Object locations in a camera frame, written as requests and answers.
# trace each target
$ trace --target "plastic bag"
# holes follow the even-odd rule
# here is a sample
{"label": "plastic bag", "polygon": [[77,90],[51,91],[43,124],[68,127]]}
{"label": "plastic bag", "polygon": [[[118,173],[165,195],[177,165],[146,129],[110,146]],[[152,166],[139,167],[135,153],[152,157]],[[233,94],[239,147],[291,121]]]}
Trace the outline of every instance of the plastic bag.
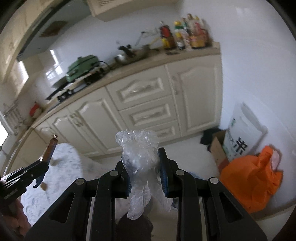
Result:
{"label": "plastic bag", "polygon": [[267,128],[261,126],[245,103],[237,104],[223,142],[223,150],[228,160],[249,154],[266,132]]}
{"label": "plastic bag", "polygon": [[131,180],[128,218],[135,220],[144,211],[151,196],[166,211],[171,210],[173,199],[164,196],[160,180],[160,160],[157,153],[159,139],[154,131],[119,131],[116,142],[123,147],[122,163]]}
{"label": "plastic bag", "polygon": [[258,212],[280,186],[283,172],[276,171],[278,164],[279,154],[266,146],[259,156],[233,160],[219,179],[249,213]]}

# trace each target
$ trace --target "orange plastic bag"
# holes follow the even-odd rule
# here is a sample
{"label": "orange plastic bag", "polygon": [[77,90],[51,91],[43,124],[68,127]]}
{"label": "orange plastic bag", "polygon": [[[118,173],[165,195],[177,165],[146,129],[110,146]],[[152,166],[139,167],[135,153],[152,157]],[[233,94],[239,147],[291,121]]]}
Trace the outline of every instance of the orange plastic bag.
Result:
{"label": "orange plastic bag", "polygon": [[272,170],[272,154],[273,149],[266,146],[258,157],[234,159],[221,172],[220,181],[248,213],[264,209],[280,186],[283,173]]}

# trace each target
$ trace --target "screw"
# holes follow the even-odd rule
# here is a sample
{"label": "screw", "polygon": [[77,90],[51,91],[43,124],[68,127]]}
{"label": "screw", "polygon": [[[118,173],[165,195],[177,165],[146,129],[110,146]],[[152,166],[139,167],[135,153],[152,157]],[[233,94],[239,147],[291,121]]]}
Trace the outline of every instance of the screw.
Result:
{"label": "screw", "polygon": [[111,177],[116,177],[118,175],[118,171],[113,170],[113,171],[110,171],[109,174]]}
{"label": "screw", "polygon": [[176,174],[178,175],[178,176],[183,176],[184,175],[184,171],[183,170],[177,170],[176,171]]}
{"label": "screw", "polygon": [[78,178],[78,179],[75,181],[75,183],[76,183],[77,185],[82,185],[82,184],[84,183],[84,179],[82,179],[82,178]]}
{"label": "screw", "polygon": [[212,177],[212,178],[210,179],[210,182],[211,182],[212,184],[217,184],[217,183],[219,182],[219,180],[218,180],[217,178],[215,178],[215,177]]}

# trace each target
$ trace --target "bottle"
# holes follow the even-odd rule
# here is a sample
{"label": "bottle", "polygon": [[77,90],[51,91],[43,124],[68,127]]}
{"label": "bottle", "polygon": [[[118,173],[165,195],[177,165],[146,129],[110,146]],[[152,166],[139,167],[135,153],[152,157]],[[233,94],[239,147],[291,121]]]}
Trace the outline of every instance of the bottle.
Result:
{"label": "bottle", "polygon": [[200,20],[199,17],[198,17],[197,15],[195,15],[195,20],[196,20],[196,21],[199,23],[199,25],[200,25],[200,28],[201,28],[201,34],[202,34],[203,37],[204,37],[205,45],[208,45],[208,44],[209,44],[209,33],[208,33],[208,31],[206,30],[203,21]]}
{"label": "bottle", "polygon": [[168,25],[165,25],[164,22],[160,22],[160,34],[161,34],[161,40],[163,42],[163,47],[165,50],[171,50],[176,48],[176,43],[174,36],[172,35],[172,32],[170,31],[170,27]]}
{"label": "bottle", "polygon": [[175,37],[176,37],[177,46],[180,50],[184,50],[185,44],[184,44],[183,36],[181,33],[181,30],[183,29],[182,24],[180,21],[175,21],[174,25],[175,25]]}
{"label": "bottle", "polygon": [[186,50],[192,50],[191,43],[190,43],[190,30],[188,23],[185,18],[182,18],[182,29],[180,29],[180,33],[183,37],[184,45]]}
{"label": "bottle", "polygon": [[186,18],[182,18],[182,25],[183,25],[183,29],[188,33],[188,35],[190,36],[190,29],[187,23]]}
{"label": "bottle", "polygon": [[190,41],[193,49],[205,47],[205,40],[201,34],[201,27],[198,21],[196,21],[192,15],[187,14],[188,26],[190,29]]}

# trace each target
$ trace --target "drawer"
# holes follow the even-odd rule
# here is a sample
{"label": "drawer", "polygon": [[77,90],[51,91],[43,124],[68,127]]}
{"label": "drawer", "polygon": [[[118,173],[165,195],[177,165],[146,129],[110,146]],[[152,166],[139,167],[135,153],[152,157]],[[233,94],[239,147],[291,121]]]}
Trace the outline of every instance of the drawer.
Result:
{"label": "drawer", "polygon": [[177,119],[172,96],[166,96],[120,111],[130,130],[142,130]]}
{"label": "drawer", "polygon": [[130,75],[107,85],[118,110],[171,95],[164,66],[148,69]]}
{"label": "drawer", "polygon": [[168,123],[160,124],[157,126],[149,127],[147,130],[155,131],[157,136],[159,137],[159,141],[165,142],[174,140],[176,138],[179,138],[180,135],[180,129],[178,121],[171,121]]}

